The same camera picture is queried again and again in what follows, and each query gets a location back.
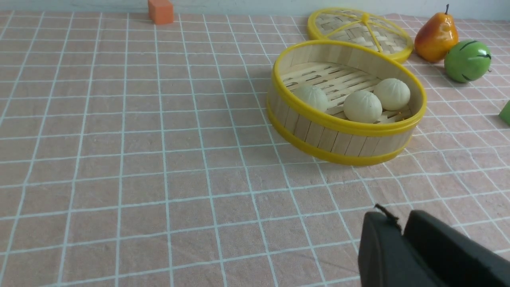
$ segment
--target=bamboo steamer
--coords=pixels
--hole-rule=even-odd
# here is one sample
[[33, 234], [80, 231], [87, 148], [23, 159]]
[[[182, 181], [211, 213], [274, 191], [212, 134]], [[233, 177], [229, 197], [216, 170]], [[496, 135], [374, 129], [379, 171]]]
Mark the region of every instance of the bamboo steamer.
[[397, 62], [405, 62], [413, 52], [413, 40], [398, 25], [364, 11], [327, 8], [308, 18], [312, 40], [354, 43], [380, 52]]
[[[426, 111], [425, 90], [409, 70], [381, 53], [348, 42], [312, 40], [291, 46], [275, 61], [271, 78], [267, 113], [275, 129], [295, 147], [329, 162], [374, 165], [396, 157]], [[386, 78], [407, 84], [408, 106], [384, 111], [373, 124], [347, 120], [344, 99], [355, 91], [373, 91]], [[318, 86], [326, 93], [326, 112], [311, 108], [292, 93], [302, 84]]]

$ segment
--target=toy watermelon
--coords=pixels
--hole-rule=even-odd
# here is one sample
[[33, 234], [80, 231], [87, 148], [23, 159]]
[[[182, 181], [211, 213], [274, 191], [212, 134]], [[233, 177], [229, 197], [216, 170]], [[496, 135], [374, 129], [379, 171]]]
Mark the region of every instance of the toy watermelon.
[[491, 65], [489, 48], [477, 40], [457, 43], [446, 54], [446, 74], [454, 81], [467, 83], [483, 77]]

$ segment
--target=orange sponge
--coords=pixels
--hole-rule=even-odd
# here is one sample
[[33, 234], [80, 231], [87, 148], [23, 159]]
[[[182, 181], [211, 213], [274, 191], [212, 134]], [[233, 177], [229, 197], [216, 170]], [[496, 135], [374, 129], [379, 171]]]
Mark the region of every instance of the orange sponge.
[[149, 17], [156, 25], [173, 23], [173, 4], [168, 0], [148, 0]]

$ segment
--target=yellow rim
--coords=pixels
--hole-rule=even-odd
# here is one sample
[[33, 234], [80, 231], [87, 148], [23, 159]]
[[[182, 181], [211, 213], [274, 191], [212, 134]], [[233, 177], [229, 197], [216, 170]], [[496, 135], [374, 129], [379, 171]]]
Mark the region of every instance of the yellow rim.
[[[359, 12], [359, 13], [366, 13], [361, 10], [347, 9], [347, 8], [326, 8], [326, 9], [321, 9], [321, 10], [315, 11], [308, 18], [308, 25], [307, 25], [308, 36], [310, 37], [311, 40], [327, 40], [327, 39], [329, 39], [327, 37], [327, 35], [323, 35], [319, 31], [319, 29], [317, 28], [317, 25], [315, 25], [315, 20], [316, 20], [317, 16], [319, 16], [320, 14], [328, 12], [328, 11], [332, 11], [332, 10], [349, 10], [349, 11], [354, 11], [354, 12]], [[414, 46], [413, 40], [411, 39], [409, 34], [407, 34], [406, 31], [404, 29], [402, 29], [401, 27], [399, 27], [397, 24], [395, 24], [387, 19], [384, 19], [383, 17], [377, 16], [377, 15], [372, 15], [372, 14], [370, 14], [370, 17], [382, 20], [382, 21], [390, 24], [392, 27], [395, 28], [396, 32], [398, 32], [398, 34], [400, 36], [403, 36], [406, 39], [405, 49], [403, 49], [400, 52], [397, 52], [397, 53], [394, 53], [391, 55], [387, 55], [387, 57], [389, 57], [399, 63], [405, 62], [409, 58], [411, 53], [413, 52], [413, 46]], [[379, 42], [376, 41], [375, 44], [380, 49]]]
[[[412, 117], [405, 119], [403, 121], [399, 121], [396, 123], [390, 123], [390, 124], [363, 124], [363, 123], [356, 123], [351, 122], [345, 119], [337, 118], [332, 115], [325, 114], [323, 112], [320, 112], [316, 109], [311, 108], [309, 105], [305, 104], [303, 101], [299, 100], [293, 93], [290, 92], [290, 90], [284, 85], [284, 82], [281, 78], [281, 76], [277, 73], [279, 71], [279, 65], [283, 57], [285, 57], [289, 52], [291, 52], [294, 49], [307, 46], [307, 45], [338, 45], [338, 46], [347, 46], [351, 47], [353, 49], [362, 50], [366, 53], [370, 53], [373, 56], [383, 58], [386, 61], [391, 62], [391, 64], [397, 66], [403, 73], [405, 73], [407, 76], [409, 76], [415, 84], [419, 87], [420, 93], [423, 97], [423, 105], [420, 108], [420, 110], [413, 115]], [[426, 112], [426, 103], [427, 103], [427, 96], [425, 94], [425, 89], [423, 88], [420, 81], [404, 66], [399, 64], [398, 62], [386, 57], [385, 55], [370, 50], [365, 47], [361, 47], [359, 45], [349, 43], [349, 42], [339, 42], [339, 41], [333, 41], [333, 40], [312, 40], [312, 41], [306, 41], [299, 44], [296, 44], [294, 46], [288, 47], [285, 49], [276, 59], [273, 71], [272, 71], [272, 82], [273, 85], [277, 91], [277, 93], [280, 95], [280, 97], [291, 107], [294, 109], [297, 113], [305, 116], [309, 120], [324, 126], [325, 128], [339, 131], [346, 134], [352, 134], [352, 135], [361, 135], [361, 136], [371, 136], [371, 137], [380, 137], [380, 136], [389, 136], [394, 134], [400, 134], [405, 131], [408, 131], [412, 128], [414, 128], [419, 121], [423, 118]]]
[[299, 138], [295, 137], [292, 133], [290, 133], [287, 129], [285, 129], [284, 126], [282, 126], [276, 117], [274, 116], [273, 112], [271, 111], [271, 108], [269, 106], [269, 99], [267, 99], [267, 116], [269, 118], [269, 121], [273, 124], [274, 129], [290, 144], [295, 146], [296, 148], [300, 149], [304, 153], [307, 153], [311, 156], [315, 156], [316, 158], [329, 161], [332, 163], [338, 163], [343, 165], [356, 165], [356, 166], [366, 166], [366, 165], [376, 165], [383, 162], [386, 162], [388, 160], [394, 159], [399, 155], [405, 147], [409, 144], [409, 141], [411, 140], [411, 137], [409, 140], [404, 144], [404, 146], [392, 153], [379, 155], [379, 156], [371, 156], [371, 157], [354, 157], [354, 156], [345, 156], [340, 154], [335, 154], [332, 152], [328, 152], [325, 150], [322, 150], [320, 148], [314, 147]]

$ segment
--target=white wall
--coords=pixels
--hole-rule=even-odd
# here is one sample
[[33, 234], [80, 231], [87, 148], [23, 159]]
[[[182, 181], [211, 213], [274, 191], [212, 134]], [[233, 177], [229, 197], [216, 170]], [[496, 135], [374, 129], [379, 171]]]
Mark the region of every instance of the white wall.
[[[173, 0], [177, 13], [308, 15], [327, 7], [431, 17], [450, 4], [455, 18], [510, 20], [510, 0]], [[144, 12], [147, 0], [0, 0], [0, 10]]]

